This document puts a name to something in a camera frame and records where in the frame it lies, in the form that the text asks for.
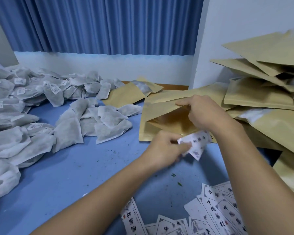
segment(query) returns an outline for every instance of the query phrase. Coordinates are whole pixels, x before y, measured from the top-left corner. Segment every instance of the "curtain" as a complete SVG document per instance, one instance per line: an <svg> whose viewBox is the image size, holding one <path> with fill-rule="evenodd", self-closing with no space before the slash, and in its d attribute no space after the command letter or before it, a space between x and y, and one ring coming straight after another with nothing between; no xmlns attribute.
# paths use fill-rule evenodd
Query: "curtain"
<svg viewBox="0 0 294 235"><path fill-rule="evenodd" d="M193 55L203 0L0 0L14 51Z"/></svg>

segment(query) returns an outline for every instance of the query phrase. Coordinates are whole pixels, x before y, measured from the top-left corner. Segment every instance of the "person's left arm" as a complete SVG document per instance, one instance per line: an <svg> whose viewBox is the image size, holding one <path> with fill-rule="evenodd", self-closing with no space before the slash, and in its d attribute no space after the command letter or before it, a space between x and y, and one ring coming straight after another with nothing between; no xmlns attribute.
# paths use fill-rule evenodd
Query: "person's left arm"
<svg viewBox="0 0 294 235"><path fill-rule="evenodd" d="M31 235L103 234L146 179L189 150L189 144L172 143L179 138L179 134L160 131L139 158L56 214Z"/></svg>

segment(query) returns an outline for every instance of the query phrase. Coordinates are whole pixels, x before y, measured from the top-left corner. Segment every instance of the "forearm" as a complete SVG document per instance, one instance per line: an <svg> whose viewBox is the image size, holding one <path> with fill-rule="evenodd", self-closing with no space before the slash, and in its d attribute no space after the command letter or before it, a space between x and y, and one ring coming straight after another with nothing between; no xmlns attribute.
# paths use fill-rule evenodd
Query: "forearm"
<svg viewBox="0 0 294 235"><path fill-rule="evenodd" d="M140 157L105 183L62 210L32 235L102 234L154 169Z"/></svg>
<svg viewBox="0 0 294 235"><path fill-rule="evenodd" d="M294 193L261 156L243 127L233 123L213 134L248 233L294 234Z"/></svg>

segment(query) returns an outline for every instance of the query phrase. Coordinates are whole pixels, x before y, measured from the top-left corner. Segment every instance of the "pile of cards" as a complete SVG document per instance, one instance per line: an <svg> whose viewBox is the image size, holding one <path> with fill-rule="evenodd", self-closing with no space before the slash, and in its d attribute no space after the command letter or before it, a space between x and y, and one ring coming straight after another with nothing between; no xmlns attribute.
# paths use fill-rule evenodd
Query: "pile of cards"
<svg viewBox="0 0 294 235"><path fill-rule="evenodd" d="M196 133L189 134L183 138L178 139L177 142L179 144L183 142L191 142L192 143L191 149L188 150L186 153L184 153L183 156L189 153L197 161L199 161L205 146L211 142L211 137L209 132L204 130L204 131L198 131Z"/></svg>
<svg viewBox="0 0 294 235"><path fill-rule="evenodd" d="M121 212L128 235L245 235L230 182L202 184L202 194L184 205L186 218L172 220L158 215L156 223L144 225L134 199Z"/></svg>

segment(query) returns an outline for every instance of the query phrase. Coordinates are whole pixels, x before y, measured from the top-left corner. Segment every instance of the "table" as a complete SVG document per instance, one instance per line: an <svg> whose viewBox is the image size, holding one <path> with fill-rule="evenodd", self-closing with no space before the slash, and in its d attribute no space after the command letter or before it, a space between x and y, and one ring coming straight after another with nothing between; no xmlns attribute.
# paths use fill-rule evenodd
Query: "table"
<svg viewBox="0 0 294 235"><path fill-rule="evenodd" d="M40 122L55 125L71 102L56 108L48 102L29 113L39 116ZM129 120L133 128L119 138L96 145L96 137L87 136L84 144L55 154L47 153L36 164L21 169L19 185L0 198L0 235L29 234L138 158L149 142L138 141L140 115ZM261 149L261 152L267 154L271 165L278 158L272 151ZM157 172L134 198L145 224L156 222L158 214L172 219L188 218L183 206L201 193L202 183L215 185L228 180L219 147L211 143L199 162L185 157ZM120 217L114 220L106 234L126 234Z"/></svg>

